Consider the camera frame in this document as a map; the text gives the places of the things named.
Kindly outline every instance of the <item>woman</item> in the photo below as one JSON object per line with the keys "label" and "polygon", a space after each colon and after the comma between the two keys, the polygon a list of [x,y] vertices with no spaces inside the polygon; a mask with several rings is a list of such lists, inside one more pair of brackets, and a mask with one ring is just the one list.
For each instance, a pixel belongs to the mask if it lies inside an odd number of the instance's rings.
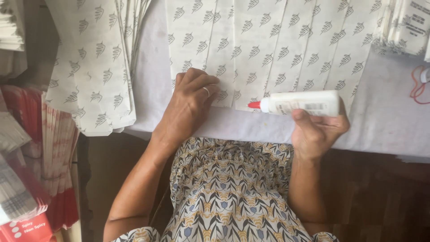
{"label": "woman", "polygon": [[[337,241],[326,233],[319,167],[349,129],[343,103],[335,118],[293,111],[294,157],[289,145],[190,138],[207,119],[218,82],[194,68],[176,76],[163,118],[115,198],[104,241]],[[161,171],[175,152],[174,213],[159,234],[147,227],[148,217]]]}

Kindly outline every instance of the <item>bottle cap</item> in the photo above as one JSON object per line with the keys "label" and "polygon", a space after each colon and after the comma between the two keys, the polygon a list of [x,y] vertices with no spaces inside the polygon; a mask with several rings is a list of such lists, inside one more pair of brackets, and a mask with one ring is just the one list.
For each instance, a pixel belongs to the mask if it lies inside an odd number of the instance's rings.
{"label": "bottle cap", "polygon": [[248,107],[250,107],[252,109],[259,109],[260,108],[260,102],[250,102],[248,104]]}

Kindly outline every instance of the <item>floral blouse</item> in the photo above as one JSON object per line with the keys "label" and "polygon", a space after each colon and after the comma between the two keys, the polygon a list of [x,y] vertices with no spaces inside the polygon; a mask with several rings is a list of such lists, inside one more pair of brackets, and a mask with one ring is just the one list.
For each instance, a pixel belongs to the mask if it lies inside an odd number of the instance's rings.
{"label": "floral blouse", "polygon": [[134,229],[114,242],[338,242],[310,236],[287,205],[293,148],[285,144],[190,138],[170,176],[166,230]]}

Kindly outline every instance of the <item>white tablecloth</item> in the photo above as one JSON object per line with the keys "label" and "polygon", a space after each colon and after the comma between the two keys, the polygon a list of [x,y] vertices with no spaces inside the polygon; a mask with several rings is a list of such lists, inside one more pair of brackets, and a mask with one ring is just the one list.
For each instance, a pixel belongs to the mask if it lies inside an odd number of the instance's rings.
{"label": "white tablecloth", "polygon": [[[145,136],[161,119],[172,95],[164,0],[153,0],[144,18],[133,84],[137,121],[126,132]],[[371,53],[351,112],[351,130],[334,148],[430,157],[430,105],[409,98],[411,71],[425,64],[404,56]],[[420,97],[430,101],[430,91]],[[212,107],[195,136],[290,143],[291,117]]]}

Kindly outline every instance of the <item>glue bottle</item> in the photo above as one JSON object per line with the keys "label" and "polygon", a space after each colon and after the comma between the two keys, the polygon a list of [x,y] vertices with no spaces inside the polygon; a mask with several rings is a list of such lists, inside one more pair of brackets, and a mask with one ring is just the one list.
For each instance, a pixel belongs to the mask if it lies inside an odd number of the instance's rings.
{"label": "glue bottle", "polygon": [[289,115],[294,109],[304,109],[312,116],[336,117],[339,114],[338,91],[274,93],[248,107],[264,113]]}

